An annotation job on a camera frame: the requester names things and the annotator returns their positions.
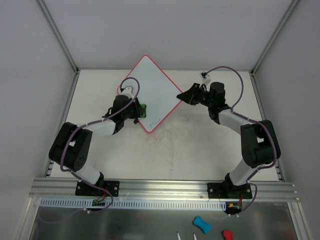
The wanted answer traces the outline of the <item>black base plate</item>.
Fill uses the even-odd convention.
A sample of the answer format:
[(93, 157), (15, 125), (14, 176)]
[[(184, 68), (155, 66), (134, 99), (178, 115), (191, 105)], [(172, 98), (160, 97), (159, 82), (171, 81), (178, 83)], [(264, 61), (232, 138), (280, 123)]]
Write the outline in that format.
[[(99, 180), (97, 186), (109, 191), (113, 197), (118, 197), (119, 195), (119, 181)], [(101, 197), (104, 193), (104, 191), (97, 189), (96, 187), (89, 186), (83, 182), (78, 182), (75, 189), (75, 195), (82, 197)]]
[(209, 199), (245, 199), (253, 198), (251, 187), (248, 183), (240, 186), (227, 185), (225, 182), (209, 182), (207, 184)]

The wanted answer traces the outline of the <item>red bone-shaped eraser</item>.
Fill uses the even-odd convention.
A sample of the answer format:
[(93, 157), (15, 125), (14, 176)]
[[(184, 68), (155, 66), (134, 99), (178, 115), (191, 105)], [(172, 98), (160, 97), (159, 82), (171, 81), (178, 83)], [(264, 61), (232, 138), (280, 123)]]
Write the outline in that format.
[(224, 230), (222, 232), (224, 240), (233, 240), (233, 232), (231, 230)]

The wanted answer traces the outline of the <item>left white marker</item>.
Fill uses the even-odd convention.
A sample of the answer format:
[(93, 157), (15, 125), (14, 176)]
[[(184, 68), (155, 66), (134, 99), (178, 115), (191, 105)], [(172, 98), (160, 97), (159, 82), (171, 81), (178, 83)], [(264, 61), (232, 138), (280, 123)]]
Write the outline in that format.
[(180, 236), (179, 232), (176, 232), (176, 234), (177, 234), (177, 239), (181, 240), (181, 236)]

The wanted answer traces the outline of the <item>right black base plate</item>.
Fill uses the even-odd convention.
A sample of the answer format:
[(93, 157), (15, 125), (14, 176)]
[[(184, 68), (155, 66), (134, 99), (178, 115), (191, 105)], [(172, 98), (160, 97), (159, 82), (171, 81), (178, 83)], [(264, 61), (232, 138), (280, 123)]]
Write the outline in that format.
[(251, 187), (248, 183), (240, 186), (227, 185), (225, 182), (209, 182), (207, 184), (209, 199), (245, 199), (253, 198)]

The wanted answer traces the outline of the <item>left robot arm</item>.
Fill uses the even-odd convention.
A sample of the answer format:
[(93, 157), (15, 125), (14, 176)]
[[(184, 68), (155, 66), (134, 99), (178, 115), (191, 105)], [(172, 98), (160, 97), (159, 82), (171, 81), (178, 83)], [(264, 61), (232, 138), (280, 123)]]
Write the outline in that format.
[(112, 136), (125, 125), (126, 120), (146, 117), (147, 106), (137, 98), (118, 95), (105, 115), (83, 125), (65, 122), (60, 128), (48, 157), (60, 165), (60, 170), (73, 174), (87, 183), (93, 195), (104, 191), (104, 175), (87, 163), (90, 145), (100, 137)]

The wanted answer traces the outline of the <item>green bone-shaped eraser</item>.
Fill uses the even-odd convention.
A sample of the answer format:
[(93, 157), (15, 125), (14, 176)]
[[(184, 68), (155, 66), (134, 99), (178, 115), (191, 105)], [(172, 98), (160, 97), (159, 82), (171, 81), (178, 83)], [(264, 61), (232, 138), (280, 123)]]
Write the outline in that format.
[(139, 117), (145, 118), (147, 116), (146, 111), (147, 111), (147, 106), (145, 104), (141, 104), (139, 106)]

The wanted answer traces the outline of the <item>pink-framed whiteboard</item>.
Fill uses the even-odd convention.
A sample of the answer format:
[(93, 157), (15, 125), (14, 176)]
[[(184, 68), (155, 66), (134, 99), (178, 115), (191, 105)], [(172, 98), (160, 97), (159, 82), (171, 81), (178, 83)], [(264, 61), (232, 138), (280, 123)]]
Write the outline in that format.
[(177, 98), (181, 89), (152, 60), (144, 55), (127, 75), (127, 80), (118, 87), (131, 87), (141, 104), (146, 105), (146, 117), (139, 122), (146, 132), (152, 133), (182, 102)]

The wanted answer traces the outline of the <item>blue bone-shaped eraser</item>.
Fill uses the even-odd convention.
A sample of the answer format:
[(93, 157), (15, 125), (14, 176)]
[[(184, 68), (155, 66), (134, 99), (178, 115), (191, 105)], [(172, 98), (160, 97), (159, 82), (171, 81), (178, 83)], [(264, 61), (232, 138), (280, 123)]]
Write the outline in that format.
[(212, 225), (204, 221), (200, 216), (196, 216), (194, 218), (193, 224), (196, 227), (200, 228), (205, 234), (209, 234), (212, 229)]

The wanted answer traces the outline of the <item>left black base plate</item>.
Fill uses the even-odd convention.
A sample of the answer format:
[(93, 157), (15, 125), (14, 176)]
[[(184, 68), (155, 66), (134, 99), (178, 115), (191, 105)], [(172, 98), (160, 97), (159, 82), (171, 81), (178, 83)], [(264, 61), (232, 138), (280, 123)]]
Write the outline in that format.
[[(109, 191), (113, 197), (118, 197), (119, 195), (119, 181), (99, 180), (97, 186)], [(101, 197), (104, 193), (104, 191), (97, 189), (96, 187), (89, 186), (83, 182), (78, 182), (75, 189), (75, 195), (82, 197)]]

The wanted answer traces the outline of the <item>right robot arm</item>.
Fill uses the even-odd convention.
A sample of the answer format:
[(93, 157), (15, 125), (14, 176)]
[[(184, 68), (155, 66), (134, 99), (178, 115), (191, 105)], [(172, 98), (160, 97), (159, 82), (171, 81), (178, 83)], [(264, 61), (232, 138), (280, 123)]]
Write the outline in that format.
[(270, 168), (281, 151), (272, 122), (255, 121), (233, 111), (226, 103), (225, 95), (225, 86), (221, 82), (211, 83), (210, 88), (194, 83), (177, 98), (192, 106), (201, 104), (207, 107), (211, 120), (240, 135), (241, 161), (222, 183), (208, 191), (209, 197), (239, 198), (247, 193), (252, 177), (259, 170)]

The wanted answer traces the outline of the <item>aluminium frame post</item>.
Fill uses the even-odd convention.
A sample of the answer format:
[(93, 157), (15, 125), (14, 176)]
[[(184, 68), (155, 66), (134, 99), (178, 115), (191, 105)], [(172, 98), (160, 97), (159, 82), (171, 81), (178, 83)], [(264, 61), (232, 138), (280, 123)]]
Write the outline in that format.
[(267, 57), (268, 53), (271, 51), (273, 45), (275, 44), (276, 40), (280, 36), (282, 30), (286, 26), (288, 20), (296, 10), (300, 0), (291, 0), (288, 7), (284, 11), (282, 17), (280, 18), (278, 24), (276, 25), (274, 31), (272, 32), (270, 38), (268, 39), (265, 47), (263, 48), (261, 54), (259, 55), (256, 63), (254, 64), (253, 68), (251, 69), (250, 73), (254, 77), (259, 68), (261, 67), (262, 63), (264, 62), (265, 58)]
[(44, 0), (35, 0), (39, 10), (41, 11), (42, 15), (44, 16), (50, 30), (52, 31), (55, 40), (57, 41), (59, 47), (61, 48), (64, 56), (66, 57), (69, 65), (71, 66), (73, 72), (75, 72), (76, 74), (79, 71), (79, 68), (74, 60), (74, 58), (72, 57), (69, 48), (67, 47), (65, 40), (63, 38), (63, 36), (61, 35), (60, 30), (58, 29), (58, 26), (56, 25), (56, 22), (54, 20), (54, 18), (52, 17), (52, 14), (46, 4), (46, 2)]

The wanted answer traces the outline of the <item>left aluminium frame post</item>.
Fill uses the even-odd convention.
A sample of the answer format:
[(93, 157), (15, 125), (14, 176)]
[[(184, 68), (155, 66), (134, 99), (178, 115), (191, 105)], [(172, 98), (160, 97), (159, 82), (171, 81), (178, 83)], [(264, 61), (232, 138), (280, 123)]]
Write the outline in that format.
[(74, 58), (72, 57), (69, 48), (67, 47), (65, 40), (63, 38), (63, 36), (61, 35), (60, 30), (58, 29), (58, 26), (56, 25), (56, 22), (54, 20), (54, 18), (52, 17), (52, 14), (46, 4), (46, 2), (44, 0), (35, 0), (39, 10), (41, 11), (42, 15), (44, 16), (50, 30), (52, 31), (55, 40), (57, 41), (59, 47), (61, 48), (64, 56), (66, 57), (69, 65), (71, 66), (73, 72), (75, 72), (76, 74), (79, 71), (79, 68), (74, 60)]

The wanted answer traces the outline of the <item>right aluminium frame post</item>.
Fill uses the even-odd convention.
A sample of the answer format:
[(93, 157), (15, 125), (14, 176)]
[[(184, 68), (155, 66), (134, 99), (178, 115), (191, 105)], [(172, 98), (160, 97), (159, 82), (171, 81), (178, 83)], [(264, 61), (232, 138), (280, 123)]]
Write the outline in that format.
[(271, 51), (273, 45), (275, 44), (276, 40), (280, 36), (282, 30), (286, 26), (288, 20), (296, 10), (300, 0), (291, 0), (288, 7), (284, 11), (282, 17), (280, 18), (278, 24), (276, 25), (274, 31), (272, 32), (270, 38), (268, 39), (265, 47), (263, 48), (261, 54), (259, 55), (256, 63), (254, 64), (253, 68), (251, 69), (250, 73), (254, 77), (259, 68), (261, 67), (262, 63), (264, 62), (265, 58), (267, 57), (268, 53)]

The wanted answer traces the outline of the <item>aluminium mounting rail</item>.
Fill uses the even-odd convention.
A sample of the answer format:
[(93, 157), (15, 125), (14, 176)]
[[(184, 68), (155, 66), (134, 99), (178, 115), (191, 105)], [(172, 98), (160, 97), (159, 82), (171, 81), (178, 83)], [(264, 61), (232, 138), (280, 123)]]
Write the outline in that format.
[[(75, 197), (78, 180), (74, 178), (35, 178), (30, 197)], [(256, 200), (260, 202), (299, 202), (300, 196), (291, 182), (258, 181)], [(118, 197), (133, 200), (207, 200), (207, 182), (198, 180), (120, 179)]]

